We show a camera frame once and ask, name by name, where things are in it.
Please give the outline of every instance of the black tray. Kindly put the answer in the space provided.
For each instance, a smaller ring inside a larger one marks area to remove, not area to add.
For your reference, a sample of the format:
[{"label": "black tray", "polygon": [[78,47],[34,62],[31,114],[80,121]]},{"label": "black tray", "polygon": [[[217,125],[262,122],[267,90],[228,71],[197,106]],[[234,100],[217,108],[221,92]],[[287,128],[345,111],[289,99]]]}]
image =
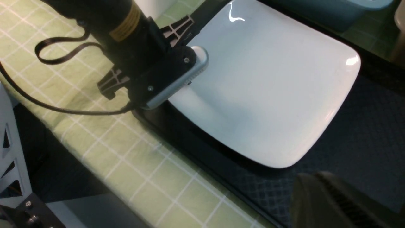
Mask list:
[{"label": "black tray", "polygon": [[[207,0],[192,15],[193,35],[229,0]],[[360,74],[339,112],[294,166],[272,169],[234,152],[169,102],[134,115],[277,227],[290,226],[292,183],[300,172],[325,170],[395,212],[405,200],[405,71],[286,9],[272,8],[353,47]]]}]

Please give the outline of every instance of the white square plate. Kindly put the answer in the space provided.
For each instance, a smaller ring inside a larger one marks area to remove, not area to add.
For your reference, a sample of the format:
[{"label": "white square plate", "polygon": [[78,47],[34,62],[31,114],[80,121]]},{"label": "white square plate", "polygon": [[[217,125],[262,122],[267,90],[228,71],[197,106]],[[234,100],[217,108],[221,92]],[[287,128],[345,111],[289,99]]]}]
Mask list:
[{"label": "white square plate", "polygon": [[266,166],[301,159],[360,70],[350,47],[256,0],[226,5],[189,46],[209,66],[169,101],[234,151]]}]

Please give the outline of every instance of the blue container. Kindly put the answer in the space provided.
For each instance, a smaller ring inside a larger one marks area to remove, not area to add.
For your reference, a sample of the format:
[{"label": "blue container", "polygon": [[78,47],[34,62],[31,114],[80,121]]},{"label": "blue container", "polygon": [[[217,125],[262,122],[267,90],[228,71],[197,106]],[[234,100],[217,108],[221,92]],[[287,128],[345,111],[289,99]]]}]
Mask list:
[{"label": "blue container", "polygon": [[393,0],[270,0],[302,16],[330,27],[346,31],[365,11],[377,11]]}]

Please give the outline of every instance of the black cable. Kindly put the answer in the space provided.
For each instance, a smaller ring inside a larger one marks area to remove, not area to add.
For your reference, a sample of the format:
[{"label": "black cable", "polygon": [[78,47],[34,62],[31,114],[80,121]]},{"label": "black cable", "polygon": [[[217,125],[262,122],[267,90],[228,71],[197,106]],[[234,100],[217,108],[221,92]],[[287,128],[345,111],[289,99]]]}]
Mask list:
[{"label": "black cable", "polygon": [[90,46],[95,46],[100,48],[101,50],[103,50],[103,47],[98,44],[98,43],[94,43],[94,42],[87,42],[84,44],[79,45],[77,48],[75,48],[73,51],[71,51],[69,54],[61,57],[61,58],[57,58],[57,59],[43,59],[40,57],[40,53],[41,51],[52,45],[55,43],[65,43],[65,42],[80,42],[80,41],[85,41],[89,38],[90,36],[90,31],[85,29],[84,30],[84,35],[82,37],[52,37],[49,39],[46,39],[44,41],[41,41],[39,44],[37,44],[35,46],[35,54],[38,57],[39,61],[41,61],[42,63],[45,63],[47,65],[57,65],[57,64],[61,64],[64,63],[68,60],[70,60],[71,58],[73,58],[75,55],[77,55],[77,53],[79,53],[81,50],[85,49],[86,47],[90,47]]},{"label": "black cable", "polygon": [[[90,36],[90,32],[88,32],[87,30],[85,30],[85,34],[82,37],[79,38],[71,38],[71,37],[54,37],[54,38],[49,38],[46,39],[42,42],[40,42],[36,47],[35,47],[35,54],[38,57],[38,59],[45,64],[48,65],[56,65],[56,64],[60,64],[63,62],[68,61],[69,59],[73,58],[79,51],[83,50],[86,47],[89,46],[96,46],[98,48],[100,48],[102,50],[102,47],[100,44],[98,43],[84,43],[80,46],[78,46],[77,48],[75,48],[73,51],[71,51],[69,54],[61,57],[61,58],[57,58],[57,59],[43,59],[39,56],[40,52],[47,46],[55,44],[55,43],[60,43],[60,42],[77,42],[77,41],[84,41],[86,40],[88,37]],[[88,116],[111,116],[111,115],[118,115],[118,114],[123,114],[126,113],[128,111],[131,111],[132,109],[135,108],[135,105],[131,102],[129,102],[126,106],[124,106],[122,109],[120,110],[115,110],[115,111],[81,111],[81,110],[70,110],[70,109],[65,109],[65,108],[58,108],[46,103],[43,103],[35,98],[33,98],[32,96],[30,96],[29,94],[27,94],[23,89],[21,89],[14,81],[13,79],[10,77],[10,75],[6,72],[6,70],[4,69],[2,63],[0,62],[0,72],[2,73],[2,75],[4,76],[4,78],[6,79],[6,81],[11,85],[11,87],[13,87],[19,94],[21,94],[21,96],[23,96],[24,98],[26,98],[27,100],[29,100],[30,102],[41,106],[43,108],[55,111],[55,112],[61,112],[61,113],[66,113],[66,114],[75,114],[75,115],[88,115]]]},{"label": "black cable", "polygon": [[70,110],[70,109],[65,109],[65,108],[58,108],[58,107],[43,103],[43,102],[33,98],[29,94],[27,94],[23,89],[21,89],[13,81],[13,79],[10,77],[10,75],[4,69],[1,62],[0,62],[0,73],[2,73],[2,75],[4,76],[6,81],[11,85],[11,87],[13,87],[25,99],[29,100],[30,102],[32,102],[32,103],[34,103],[34,104],[36,104],[38,106],[41,106],[43,108],[46,108],[46,109],[49,109],[49,110],[52,110],[52,111],[55,111],[55,112],[61,112],[61,113],[66,113],[66,114],[75,114],[75,115],[88,115],[88,116],[111,116],[111,115],[123,114],[123,113],[131,111],[132,109],[135,108],[134,104],[131,103],[131,102],[129,102],[122,109],[116,110],[116,111],[80,111],[80,110]]}]

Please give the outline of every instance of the green checkered tablecloth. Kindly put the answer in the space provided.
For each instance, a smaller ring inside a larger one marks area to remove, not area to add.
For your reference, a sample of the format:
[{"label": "green checkered tablecloth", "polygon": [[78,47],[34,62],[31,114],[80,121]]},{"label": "green checkered tablecloth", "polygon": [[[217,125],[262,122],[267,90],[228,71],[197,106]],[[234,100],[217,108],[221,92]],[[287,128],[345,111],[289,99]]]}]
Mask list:
[{"label": "green checkered tablecloth", "polygon": [[[192,13],[203,0],[176,2],[156,21],[167,25]],[[67,20],[39,0],[0,1],[0,60],[30,95],[46,103],[82,110],[114,110],[127,103],[124,89],[109,101],[96,82],[112,67],[97,48],[65,64],[48,66],[34,55],[45,38],[79,37]],[[44,58],[67,54],[78,43],[53,45]],[[4,78],[0,80],[8,86]],[[63,145],[155,227],[269,227],[270,224],[130,114],[74,116],[51,112],[16,98],[41,119]]]}]

